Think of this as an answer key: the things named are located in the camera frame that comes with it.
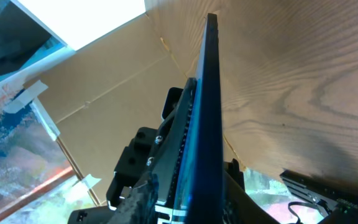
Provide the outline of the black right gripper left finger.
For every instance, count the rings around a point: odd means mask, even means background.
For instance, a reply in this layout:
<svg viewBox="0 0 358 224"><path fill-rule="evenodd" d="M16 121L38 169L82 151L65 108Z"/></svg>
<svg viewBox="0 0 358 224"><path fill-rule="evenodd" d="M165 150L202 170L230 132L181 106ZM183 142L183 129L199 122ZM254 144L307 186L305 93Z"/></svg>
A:
<svg viewBox="0 0 358 224"><path fill-rule="evenodd" d="M171 223L197 81L171 88L157 129L141 127L126 146L106 192L110 223Z"/></svg>

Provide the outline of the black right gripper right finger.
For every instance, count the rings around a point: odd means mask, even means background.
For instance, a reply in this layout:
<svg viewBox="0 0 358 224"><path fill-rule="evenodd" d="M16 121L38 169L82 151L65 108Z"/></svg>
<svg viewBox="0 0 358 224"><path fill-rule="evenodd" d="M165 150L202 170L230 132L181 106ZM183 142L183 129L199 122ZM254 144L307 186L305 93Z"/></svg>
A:
<svg viewBox="0 0 358 224"><path fill-rule="evenodd" d="M236 159L224 162L223 223L278 224L246 194L244 173Z"/></svg>

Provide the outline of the blue Galaxy smartphone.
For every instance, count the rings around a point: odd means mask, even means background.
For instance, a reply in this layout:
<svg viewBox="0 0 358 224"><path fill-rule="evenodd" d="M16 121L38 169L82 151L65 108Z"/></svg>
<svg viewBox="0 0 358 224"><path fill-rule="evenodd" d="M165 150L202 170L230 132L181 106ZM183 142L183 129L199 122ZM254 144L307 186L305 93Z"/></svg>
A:
<svg viewBox="0 0 358 224"><path fill-rule="evenodd" d="M172 223L222 222L223 131L218 34L218 17L209 13L196 69L196 92Z"/></svg>

